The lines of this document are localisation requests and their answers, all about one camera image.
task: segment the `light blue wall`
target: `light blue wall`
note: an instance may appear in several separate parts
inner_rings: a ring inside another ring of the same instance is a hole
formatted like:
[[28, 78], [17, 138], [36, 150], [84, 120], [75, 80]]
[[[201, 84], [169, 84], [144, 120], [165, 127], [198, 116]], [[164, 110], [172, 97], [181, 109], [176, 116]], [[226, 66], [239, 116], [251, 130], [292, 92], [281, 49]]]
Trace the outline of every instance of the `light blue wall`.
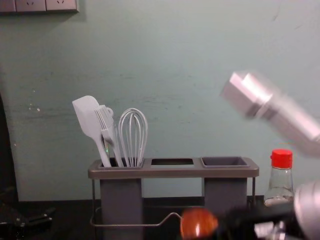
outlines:
[[[90, 198], [87, 169], [99, 155], [71, 104], [84, 95], [117, 116], [142, 110], [147, 157], [252, 158], [258, 194], [283, 140], [219, 97], [232, 71], [262, 72], [320, 117], [317, 0], [82, 0], [80, 8], [0, 17], [0, 91], [23, 201]], [[295, 153], [296, 185], [319, 169]], [[194, 179], [144, 184], [147, 197], [199, 194]]]

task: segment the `wall socket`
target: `wall socket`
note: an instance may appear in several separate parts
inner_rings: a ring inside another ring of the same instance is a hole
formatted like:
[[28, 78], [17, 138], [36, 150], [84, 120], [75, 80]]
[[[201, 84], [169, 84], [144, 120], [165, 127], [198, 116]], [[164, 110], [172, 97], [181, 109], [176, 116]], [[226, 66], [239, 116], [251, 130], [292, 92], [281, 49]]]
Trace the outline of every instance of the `wall socket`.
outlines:
[[46, 11], [46, 0], [15, 0], [17, 12]]
[[77, 0], [45, 0], [46, 10], [55, 11], [55, 10], [74, 10], [78, 11]]
[[15, 11], [15, 0], [0, 0], [0, 13], [11, 13]]

